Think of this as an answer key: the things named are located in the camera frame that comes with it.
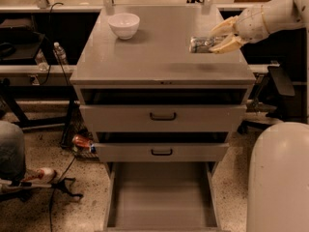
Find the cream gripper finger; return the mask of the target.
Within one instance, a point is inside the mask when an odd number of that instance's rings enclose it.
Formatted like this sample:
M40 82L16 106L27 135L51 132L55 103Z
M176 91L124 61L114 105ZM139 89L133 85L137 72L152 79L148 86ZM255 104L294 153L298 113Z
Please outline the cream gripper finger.
M230 16L229 18L225 19L224 21L220 22L216 26L211 29L211 36L218 37L218 36L225 36L229 34L236 34L237 30L235 28L236 23L238 22L239 17Z
M242 37L230 34L221 43L212 46L210 52L215 54L228 53L242 48L245 44L247 44L247 41Z

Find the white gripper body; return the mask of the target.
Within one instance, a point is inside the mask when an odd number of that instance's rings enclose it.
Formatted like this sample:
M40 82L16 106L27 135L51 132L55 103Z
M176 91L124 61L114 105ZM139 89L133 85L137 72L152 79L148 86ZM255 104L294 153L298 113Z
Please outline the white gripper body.
M263 6L252 6L242 11L235 24L237 35L250 44L266 39L269 32Z

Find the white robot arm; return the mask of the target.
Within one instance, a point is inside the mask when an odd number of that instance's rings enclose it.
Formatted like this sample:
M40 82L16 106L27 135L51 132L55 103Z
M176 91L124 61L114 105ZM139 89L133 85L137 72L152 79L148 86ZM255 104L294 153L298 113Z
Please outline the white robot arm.
M309 0L271 0L211 29L226 53L282 30L309 25ZM285 122L264 130L251 155L246 232L309 232L309 125Z

